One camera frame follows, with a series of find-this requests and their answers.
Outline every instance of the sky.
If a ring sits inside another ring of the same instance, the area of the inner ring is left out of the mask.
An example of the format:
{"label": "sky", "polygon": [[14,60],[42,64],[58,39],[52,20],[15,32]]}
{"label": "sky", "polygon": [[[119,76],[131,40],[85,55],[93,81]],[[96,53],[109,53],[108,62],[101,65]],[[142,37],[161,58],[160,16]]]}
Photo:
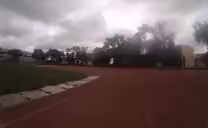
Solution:
{"label": "sky", "polygon": [[208,0],[0,0],[0,46],[33,51],[102,46],[115,33],[167,22],[176,44],[206,51],[192,25],[208,19]]}

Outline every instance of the red track surface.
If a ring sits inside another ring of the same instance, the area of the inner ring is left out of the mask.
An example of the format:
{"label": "red track surface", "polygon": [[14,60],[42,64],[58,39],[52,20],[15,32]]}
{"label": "red track surface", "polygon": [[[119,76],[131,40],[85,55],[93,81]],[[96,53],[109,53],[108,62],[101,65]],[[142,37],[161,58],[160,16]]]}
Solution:
{"label": "red track surface", "polygon": [[0,111],[8,128],[208,128],[208,71],[57,67],[100,75]]}

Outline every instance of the building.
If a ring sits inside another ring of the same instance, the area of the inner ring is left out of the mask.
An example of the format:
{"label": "building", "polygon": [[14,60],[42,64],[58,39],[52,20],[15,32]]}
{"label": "building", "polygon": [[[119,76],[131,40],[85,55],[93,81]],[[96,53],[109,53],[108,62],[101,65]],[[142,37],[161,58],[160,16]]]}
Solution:
{"label": "building", "polygon": [[184,68],[195,68],[194,49],[190,46],[182,46],[182,62]]}

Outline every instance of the grass field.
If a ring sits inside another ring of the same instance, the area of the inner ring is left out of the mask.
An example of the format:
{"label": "grass field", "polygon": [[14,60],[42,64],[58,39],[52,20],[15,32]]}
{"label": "grass field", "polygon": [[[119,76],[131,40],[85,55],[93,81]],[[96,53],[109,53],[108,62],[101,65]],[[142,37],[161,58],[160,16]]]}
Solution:
{"label": "grass field", "polygon": [[73,71],[41,68],[30,65],[0,64],[0,95],[41,88],[84,78]]}

